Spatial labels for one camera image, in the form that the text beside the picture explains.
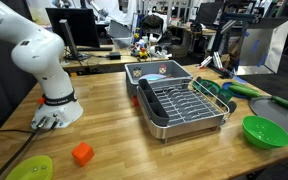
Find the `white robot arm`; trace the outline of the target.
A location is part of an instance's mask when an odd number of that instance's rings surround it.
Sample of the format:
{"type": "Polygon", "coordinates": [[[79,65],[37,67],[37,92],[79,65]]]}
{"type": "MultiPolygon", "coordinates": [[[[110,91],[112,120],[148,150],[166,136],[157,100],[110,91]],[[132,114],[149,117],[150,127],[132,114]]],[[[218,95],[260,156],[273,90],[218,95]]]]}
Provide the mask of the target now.
{"type": "Polygon", "coordinates": [[[31,73],[39,82],[45,102],[35,111],[31,127],[66,128],[83,114],[69,75],[59,58],[64,41],[21,16],[0,1],[0,40],[15,44],[11,57],[21,70],[31,73]]]}

